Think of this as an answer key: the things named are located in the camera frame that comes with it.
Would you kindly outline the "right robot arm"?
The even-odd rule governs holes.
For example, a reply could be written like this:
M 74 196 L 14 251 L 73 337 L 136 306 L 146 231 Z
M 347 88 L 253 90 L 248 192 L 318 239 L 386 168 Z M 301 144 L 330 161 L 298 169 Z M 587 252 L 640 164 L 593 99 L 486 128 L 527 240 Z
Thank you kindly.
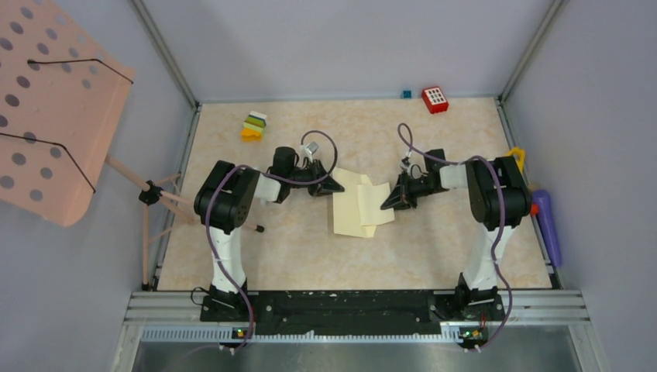
M 404 161 L 392 192 L 381 209 L 416 208 L 418 199 L 457 188 L 468 191 L 470 211 L 480 224 L 480 235 L 460 273 L 453 307 L 464 319 L 475 319 L 486 305 L 493 304 L 498 287 L 498 270 L 505 247 L 522 219 L 531 211 L 531 193 L 517 159 L 512 155 L 493 160 L 468 160 L 450 164 L 442 149 L 425 154 L 425 172 L 411 176 Z

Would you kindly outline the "yellow envelope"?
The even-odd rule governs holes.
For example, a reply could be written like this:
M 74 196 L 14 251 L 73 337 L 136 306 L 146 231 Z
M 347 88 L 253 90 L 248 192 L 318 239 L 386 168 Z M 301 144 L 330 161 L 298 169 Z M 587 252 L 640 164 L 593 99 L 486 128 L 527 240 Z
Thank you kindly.
M 359 213 L 358 186 L 371 185 L 365 174 L 344 170 L 337 167 L 332 178 L 343 186 L 343 192 L 332 196 L 333 232 L 337 235 L 358 238 L 373 238 L 376 226 L 362 226 Z

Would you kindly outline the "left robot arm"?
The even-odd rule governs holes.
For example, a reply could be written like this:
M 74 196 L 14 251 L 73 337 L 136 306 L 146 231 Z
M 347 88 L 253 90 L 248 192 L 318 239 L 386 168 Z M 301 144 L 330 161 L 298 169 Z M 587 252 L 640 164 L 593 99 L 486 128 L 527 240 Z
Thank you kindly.
M 212 314 L 239 320 L 248 314 L 246 273 L 241 257 L 241 233 L 255 199 L 280 204 L 292 189 L 305 188 L 312 197 L 345 191 L 318 159 L 305 157 L 288 146 L 275 149 L 272 165 L 264 174 L 219 160 L 194 200 L 211 244 L 213 278 L 203 300 Z

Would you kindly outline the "letter sheet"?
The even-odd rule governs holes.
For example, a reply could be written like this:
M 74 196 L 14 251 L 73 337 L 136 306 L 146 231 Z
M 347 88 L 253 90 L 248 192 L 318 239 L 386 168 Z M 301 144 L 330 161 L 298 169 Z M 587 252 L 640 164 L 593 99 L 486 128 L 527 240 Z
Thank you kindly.
M 393 222 L 393 209 L 382 209 L 381 205 L 390 195 L 390 184 L 360 184 L 357 186 L 359 218 L 362 226 L 379 226 Z

